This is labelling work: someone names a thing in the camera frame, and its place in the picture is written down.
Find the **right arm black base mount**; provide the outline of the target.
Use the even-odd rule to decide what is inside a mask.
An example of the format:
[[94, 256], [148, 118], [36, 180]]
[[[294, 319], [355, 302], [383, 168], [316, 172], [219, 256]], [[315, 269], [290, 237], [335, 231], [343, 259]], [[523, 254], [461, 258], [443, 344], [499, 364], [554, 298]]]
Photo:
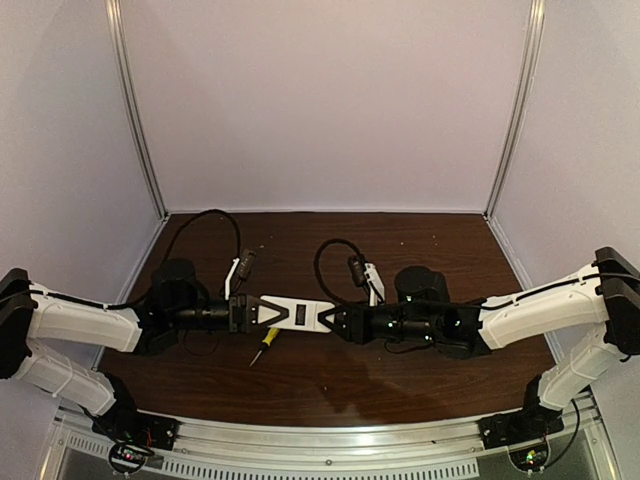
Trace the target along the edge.
[[561, 412], [543, 407], [481, 418], [479, 433], [486, 450], [508, 447], [511, 464], [526, 474], [541, 472], [550, 462], [548, 436], [561, 432]]

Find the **white red remote control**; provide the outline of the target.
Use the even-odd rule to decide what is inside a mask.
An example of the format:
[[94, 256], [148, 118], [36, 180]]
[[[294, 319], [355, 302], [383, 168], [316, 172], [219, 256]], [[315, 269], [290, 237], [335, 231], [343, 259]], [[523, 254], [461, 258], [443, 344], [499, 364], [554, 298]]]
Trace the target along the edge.
[[335, 307], [333, 303], [318, 300], [284, 298], [285, 305], [289, 307], [289, 318], [271, 328], [321, 334], [330, 332], [318, 322], [317, 315], [324, 310]]

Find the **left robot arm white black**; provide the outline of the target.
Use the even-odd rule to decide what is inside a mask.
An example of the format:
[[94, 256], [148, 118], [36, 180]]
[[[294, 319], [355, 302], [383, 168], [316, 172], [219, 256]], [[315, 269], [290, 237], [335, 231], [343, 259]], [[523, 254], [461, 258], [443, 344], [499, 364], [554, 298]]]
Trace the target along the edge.
[[153, 272], [147, 293], [124, 304], [56, 292], [33, 282], [26, 270], [13, 268], [1, 279], [1, 376], [72, 401], [96, 420], [134, 417], [138, 408], [122, 380], [78, 365], [44, 340], [152, 356], [175, 344], [182, 331], [292, 329], [296, 317], [308, 311], [305, 301], [230, 290], [215, 300], [186, 259], [164, 262]]

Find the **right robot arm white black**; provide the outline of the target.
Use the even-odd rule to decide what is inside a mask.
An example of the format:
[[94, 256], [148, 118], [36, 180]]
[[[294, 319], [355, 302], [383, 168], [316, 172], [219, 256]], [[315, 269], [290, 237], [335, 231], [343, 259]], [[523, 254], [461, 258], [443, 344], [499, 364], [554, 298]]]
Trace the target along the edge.
[[473, 303], [411, 297], [375, 307], [340, 305], [321, 325], [347, 342], [422, 341], [459, 359], [482, 356], [529, 337], [590, 326], [569, 356], [531, 381], [524, 412], [551, 416], [618, 361], [639, 353], [639, 271], [612, 247], [563, 279]]

